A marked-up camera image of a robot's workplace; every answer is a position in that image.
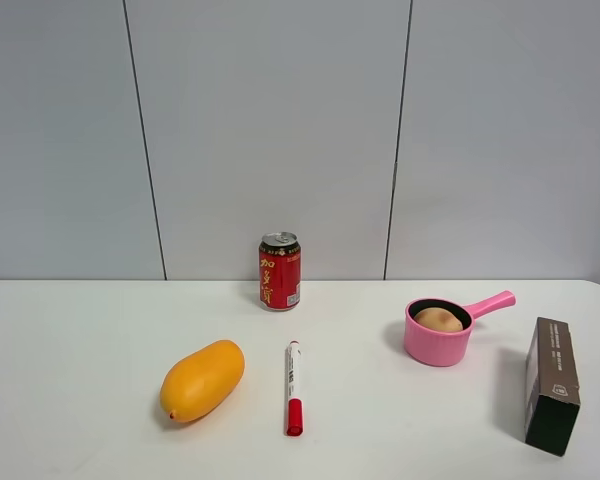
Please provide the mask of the beige potato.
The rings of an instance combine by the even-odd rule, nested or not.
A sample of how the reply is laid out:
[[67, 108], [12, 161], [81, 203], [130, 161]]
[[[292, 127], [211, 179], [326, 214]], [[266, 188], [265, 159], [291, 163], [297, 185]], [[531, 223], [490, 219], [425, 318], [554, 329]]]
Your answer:
[[429, 307], [419, 311], [414, 321], [433, 331], [455, 333], [464, 329], [462, 322], [449, 310]]

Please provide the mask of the red drink can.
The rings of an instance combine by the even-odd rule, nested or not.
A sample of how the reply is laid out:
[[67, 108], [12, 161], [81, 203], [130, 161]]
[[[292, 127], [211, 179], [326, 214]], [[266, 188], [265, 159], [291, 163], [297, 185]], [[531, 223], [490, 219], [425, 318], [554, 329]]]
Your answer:
[[301, 246], [291, 232], [265, 234], [259, 245], [259, 295], [269, 310], [284, 311], [300, 301]]

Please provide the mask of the red white marker pen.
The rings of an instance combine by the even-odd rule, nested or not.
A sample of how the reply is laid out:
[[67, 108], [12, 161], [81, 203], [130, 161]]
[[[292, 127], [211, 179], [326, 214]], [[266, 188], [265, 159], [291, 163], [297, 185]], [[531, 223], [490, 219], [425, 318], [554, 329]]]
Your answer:
[[286, 349], [286, 435], [289, 437], [298, 437], [304, 430], [301, 359], [299, 342], [291, 341]]

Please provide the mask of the orange mango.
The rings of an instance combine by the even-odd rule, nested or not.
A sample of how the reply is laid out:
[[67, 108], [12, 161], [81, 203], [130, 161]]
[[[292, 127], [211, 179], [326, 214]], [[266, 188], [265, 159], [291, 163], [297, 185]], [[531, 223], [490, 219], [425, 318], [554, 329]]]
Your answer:
[[197, 421], [233, 392], [244, 370], [244, 354], [236, 343], [209, 344], [169, 370], [160, 390], [161, 408], [174, 422]]

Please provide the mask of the pink toy saucepan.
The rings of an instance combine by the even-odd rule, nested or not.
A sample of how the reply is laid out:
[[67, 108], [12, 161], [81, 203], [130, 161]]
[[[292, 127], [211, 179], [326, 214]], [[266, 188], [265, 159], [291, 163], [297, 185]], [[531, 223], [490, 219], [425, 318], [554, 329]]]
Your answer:
[[[456, 365], [465, 356], [476, 320], [515, 304], [515, 295], [507, 290], [466, 306], [436, 298], [414, 300], [405, 308], [404, 349], [412, 358], [426, 365]], [[462, 329], [457, 332], [441, 332], [418, 323], [416, 316], [431, 308], [442, 309], [452, 314], [462, 325]]]

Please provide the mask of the brown black carton box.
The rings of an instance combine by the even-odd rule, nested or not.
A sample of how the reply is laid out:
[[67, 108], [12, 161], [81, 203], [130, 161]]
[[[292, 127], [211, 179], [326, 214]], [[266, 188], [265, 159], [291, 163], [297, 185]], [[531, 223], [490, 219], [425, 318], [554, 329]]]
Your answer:
[[569, 325], [539, 317], [526, 356], [524, 442], [564, 456], [580, 406]]

